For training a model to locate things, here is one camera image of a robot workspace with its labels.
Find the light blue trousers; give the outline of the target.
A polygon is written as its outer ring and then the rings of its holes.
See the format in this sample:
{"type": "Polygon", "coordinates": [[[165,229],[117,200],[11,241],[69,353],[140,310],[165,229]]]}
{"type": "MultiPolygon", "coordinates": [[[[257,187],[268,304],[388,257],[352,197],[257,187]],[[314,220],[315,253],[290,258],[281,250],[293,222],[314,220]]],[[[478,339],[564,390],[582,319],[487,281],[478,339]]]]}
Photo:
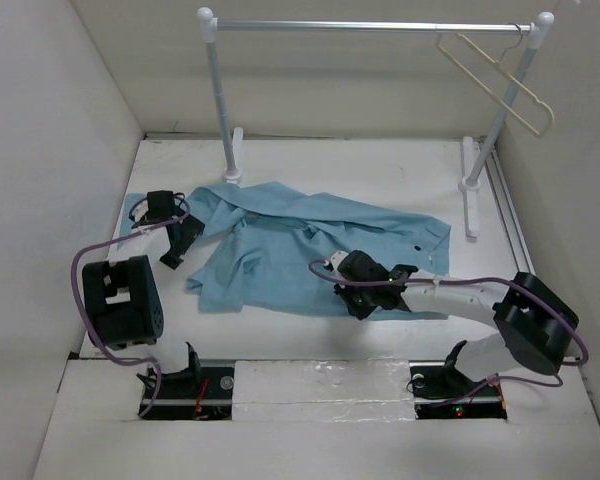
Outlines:
{"type": "Polygon", "coordinates": [[[204,313],[254,306],[296,315],[340,317],[347,308],[331,283],[312,274],[313,260],[360,250],[384,267],[415,265],[449,272],[451,227],[415,213],[318,193],[278,182],[241,188],[215,184],[186,199],[204,225],[201,237],[222,238],[186,289],[204,313]]]}

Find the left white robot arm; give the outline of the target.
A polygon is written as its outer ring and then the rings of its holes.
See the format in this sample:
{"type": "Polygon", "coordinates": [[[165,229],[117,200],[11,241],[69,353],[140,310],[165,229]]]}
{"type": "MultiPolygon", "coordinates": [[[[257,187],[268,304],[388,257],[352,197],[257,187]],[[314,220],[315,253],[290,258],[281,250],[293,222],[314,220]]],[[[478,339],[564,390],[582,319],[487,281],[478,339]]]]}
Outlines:
{"type": "Polygon", "coordinates": [[[147,366],[140,376],[154,389],[163,372],[156,354],[165,328],[153,267],[172,270],[204,231],[204,224],[178,208],[158,222],[141,221],[130,233],[79,251],[71,265],[71,286],[92,344],[121,366],[147,366]],[[143,353],[122,356],[133,347],[143,353]]]}

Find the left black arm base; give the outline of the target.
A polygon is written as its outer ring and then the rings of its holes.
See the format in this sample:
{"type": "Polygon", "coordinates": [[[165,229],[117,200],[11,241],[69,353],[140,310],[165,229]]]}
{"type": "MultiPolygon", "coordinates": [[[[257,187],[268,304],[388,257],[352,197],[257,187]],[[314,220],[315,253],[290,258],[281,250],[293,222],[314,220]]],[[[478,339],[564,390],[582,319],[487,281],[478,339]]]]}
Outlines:
{"type": "Polygon", "coordinates": [[[143,420],[224,421],[232,417],[235,365],[203,365],[199,380],[185,372],[165,374],[143,420]]]}

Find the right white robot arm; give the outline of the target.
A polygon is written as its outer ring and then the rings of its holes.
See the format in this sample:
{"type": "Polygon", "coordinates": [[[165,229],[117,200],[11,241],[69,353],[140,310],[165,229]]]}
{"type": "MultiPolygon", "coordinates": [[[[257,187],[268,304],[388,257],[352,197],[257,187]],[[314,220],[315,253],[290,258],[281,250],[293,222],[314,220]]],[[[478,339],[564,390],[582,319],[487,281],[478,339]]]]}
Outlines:
{"type": "Polygon", "coordinates": [[[388,270],[366,253],[338,251],[326,263],[334,292],[359,320],[378,310],[455,316],[495,328],[476,341],[461,340],[443,364],[413,385],[427,398],[461,396],[481,382],[517,367],[556,377],[578,318],[544,283],[519,272],[513,280],[460,280],[412,265],[388,270]]]}

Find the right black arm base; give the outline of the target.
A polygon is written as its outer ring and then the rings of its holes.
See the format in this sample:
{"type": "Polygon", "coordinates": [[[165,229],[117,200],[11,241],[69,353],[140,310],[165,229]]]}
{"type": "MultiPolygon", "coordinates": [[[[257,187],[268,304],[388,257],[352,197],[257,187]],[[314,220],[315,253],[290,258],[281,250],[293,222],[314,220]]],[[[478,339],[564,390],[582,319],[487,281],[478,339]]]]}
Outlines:
{"type": "Polygon", "coordinates": [[[442,364],[411,365],[406,389],[417,420],[507,419],[500,389],[442,364]]]}

